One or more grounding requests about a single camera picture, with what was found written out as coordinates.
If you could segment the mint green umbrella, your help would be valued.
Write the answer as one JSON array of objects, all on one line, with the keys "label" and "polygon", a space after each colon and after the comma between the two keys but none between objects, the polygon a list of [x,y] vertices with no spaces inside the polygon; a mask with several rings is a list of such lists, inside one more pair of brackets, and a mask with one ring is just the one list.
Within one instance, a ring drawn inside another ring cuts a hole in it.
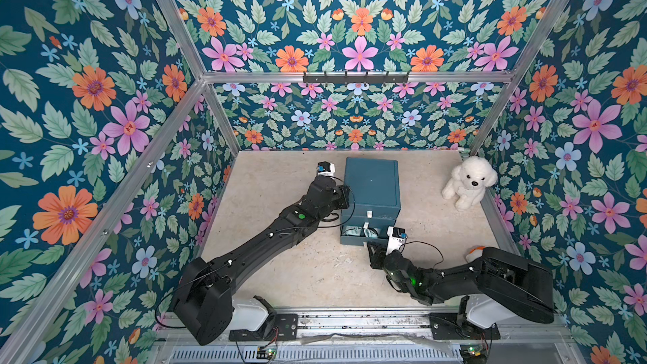
[{"label": "mint green umbrella", "polygon": [[371,227],[364,227],[364,229],[362,229],[362,233],[366,238],[370,239],[378,239],[380,237],[379,232]]}]

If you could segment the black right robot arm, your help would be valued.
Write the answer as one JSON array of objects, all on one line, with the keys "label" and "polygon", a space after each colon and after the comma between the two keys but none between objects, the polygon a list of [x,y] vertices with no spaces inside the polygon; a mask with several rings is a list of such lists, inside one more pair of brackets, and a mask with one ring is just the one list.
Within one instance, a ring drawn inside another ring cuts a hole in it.
[{"label": "black right robot arm", "polygon": [[451,298],[470,301],[485,296],[524,320],[554,322],[553,277],[550,270],[529,259],[495,247],[462,266],[424,269],[415,266],[399,250],[380,244],[367,245],[372,269],[385,272],[397,293],[405,293],[426,306]]}]

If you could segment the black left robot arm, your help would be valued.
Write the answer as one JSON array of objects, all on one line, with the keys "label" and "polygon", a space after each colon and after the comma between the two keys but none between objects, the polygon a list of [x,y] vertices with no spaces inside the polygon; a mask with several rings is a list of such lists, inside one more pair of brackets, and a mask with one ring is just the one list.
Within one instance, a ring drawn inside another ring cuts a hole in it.
[{"label": "black left robot arm", "polygon": [[259,340],[276,336],[276,310],[255,296],[234,298],[237,290],[261,267],[314,234],[336,210],[350,205],[350,187],[334,177],[319,175],[307,193],[284,208],[261,233],[210,261],[190,262],[173,292],[170,309],[199,345],[208,345],[227,332],[247,332]]}]

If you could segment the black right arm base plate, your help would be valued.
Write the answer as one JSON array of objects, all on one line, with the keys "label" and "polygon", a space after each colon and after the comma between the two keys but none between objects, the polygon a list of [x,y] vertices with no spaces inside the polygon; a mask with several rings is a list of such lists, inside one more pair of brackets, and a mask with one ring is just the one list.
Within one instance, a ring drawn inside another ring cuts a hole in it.
[{"label": "black right arm base plate", "polygon": [[458,313],[430,313],[428,318],[434,340],[500,340],[496,325],[482,329],[464,320]]}]

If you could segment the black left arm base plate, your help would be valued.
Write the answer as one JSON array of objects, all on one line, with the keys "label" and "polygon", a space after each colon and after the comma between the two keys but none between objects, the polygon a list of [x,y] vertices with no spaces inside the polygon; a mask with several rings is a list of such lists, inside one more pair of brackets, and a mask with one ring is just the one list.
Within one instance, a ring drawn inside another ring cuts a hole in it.
[{"label": "black left arm base plate", "polygon": [[258,330],[231,330],[229,341],[290,341],[296,340],[299,316],[293,313],[270,315]]}]

